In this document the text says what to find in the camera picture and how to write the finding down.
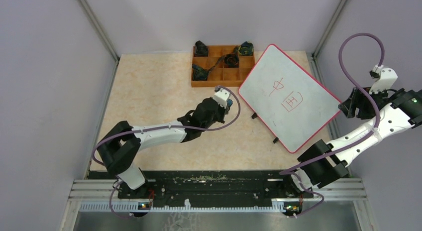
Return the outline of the blue whiteboard eraser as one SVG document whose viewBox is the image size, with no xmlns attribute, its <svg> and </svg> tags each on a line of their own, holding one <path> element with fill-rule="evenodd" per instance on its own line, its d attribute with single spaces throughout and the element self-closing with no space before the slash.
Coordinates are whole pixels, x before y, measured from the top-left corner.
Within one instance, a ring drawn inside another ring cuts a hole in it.
<svg viewBox="0 0 422 231">
<path fill-rule="evenodd" d="M 233 104 L 233 101 L 232 101 L 231 99 L 228 99 L 228 100 L 227 100 L 226 109 L 227 109 L 227 110 L 229 110 L 229 109 L 230 109 L 230 107 L 232 106 L 232 104 Z"/>
</svg>

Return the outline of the red framed whiteboard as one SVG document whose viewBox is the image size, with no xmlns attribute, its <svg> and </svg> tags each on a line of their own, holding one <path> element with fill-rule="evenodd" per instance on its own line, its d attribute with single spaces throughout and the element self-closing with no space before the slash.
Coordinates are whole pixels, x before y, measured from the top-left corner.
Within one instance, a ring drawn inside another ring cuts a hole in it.
<svg viewBox="0 0 422 231">
<path fill-rule="evenodd" d="M 238 93 L 289 153 L 340 113 L 340 99 L 275 44 L 266 47 Z"/>
</svg>

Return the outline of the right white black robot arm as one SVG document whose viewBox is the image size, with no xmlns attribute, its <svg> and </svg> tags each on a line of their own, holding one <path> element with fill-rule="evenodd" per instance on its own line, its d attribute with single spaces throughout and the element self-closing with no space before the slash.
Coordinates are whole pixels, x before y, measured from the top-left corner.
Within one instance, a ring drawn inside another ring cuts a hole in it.
<svg viewBox="0 0 422 231">
<path fill-rule="evenodd" d="M 400 89 L 392 101 L 380 109 L 377 127 L 375 122 L 374 117 L 343 137 L 313 144 L 299 156 L 300 167 L 281 182 L 281 193 L 286 197 L 296 197 L 313 185 L 322 188 L 343 178 L 349 174 L 347 167 L 365 150 L 391 135 L 421 125 L 421 91 Z"/>
</svg>

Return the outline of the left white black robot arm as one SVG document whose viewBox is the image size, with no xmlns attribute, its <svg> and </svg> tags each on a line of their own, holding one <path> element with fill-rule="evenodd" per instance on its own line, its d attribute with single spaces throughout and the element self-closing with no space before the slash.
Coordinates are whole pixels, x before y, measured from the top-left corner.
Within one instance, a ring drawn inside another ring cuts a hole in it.
<svg viewBox="0 0 422 231">
<path fill-rule="evenodd" d="M 216 122 L 224 123 L 233 101 L 225 105 L 216 98 L 206 98 L 195 110 L 169 124 L 156 126 L 131 126 L 128 121 L 118 122 L 100 141 L 98 154 L 107 172 L 126 183 L 137 198 L 145 197 L 149 184 L 141 169 L 133 164 L 137 153 L 143 149 L 167 143 L 183 143 L 194 140 Z"/>
</svg>

